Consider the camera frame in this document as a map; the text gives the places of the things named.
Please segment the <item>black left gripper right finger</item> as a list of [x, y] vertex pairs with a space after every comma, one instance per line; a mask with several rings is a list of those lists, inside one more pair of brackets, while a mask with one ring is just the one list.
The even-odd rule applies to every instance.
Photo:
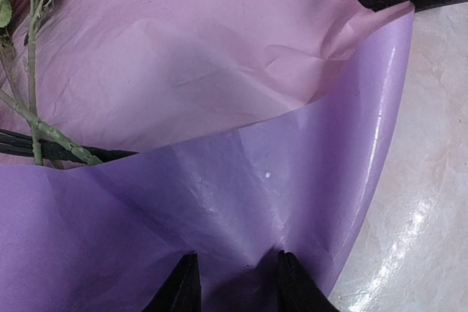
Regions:
[[306, 268], [292, 252], [277, 255], [276, 296], [281, 312], [336, 312]]

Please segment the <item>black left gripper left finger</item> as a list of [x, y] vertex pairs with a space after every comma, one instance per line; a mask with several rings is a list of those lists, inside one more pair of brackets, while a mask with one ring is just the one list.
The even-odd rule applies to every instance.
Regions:
[[201, 294], [197, 254], [185, 254], [142, 312], [201, 312]]

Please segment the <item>purple wrapping paper sheet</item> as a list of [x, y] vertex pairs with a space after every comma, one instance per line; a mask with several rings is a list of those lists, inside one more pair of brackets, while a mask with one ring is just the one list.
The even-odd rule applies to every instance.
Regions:
[[141, 311], [189, 252], [204, 311], [274, 311], [280, 250], [329, 293], [380, 179], [412, 26], [383, 26], [278, 118], [97, 167], [3, 166], [1, 309]]

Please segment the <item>pink wrapping paper sheet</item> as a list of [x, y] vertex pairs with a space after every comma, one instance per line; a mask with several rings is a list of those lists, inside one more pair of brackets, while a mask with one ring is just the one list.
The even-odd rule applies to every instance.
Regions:
[[39, 117], [147, 151], [320, 99], [362, 41], [411, 13], [357, 0], [56, 0], [37, 37]]

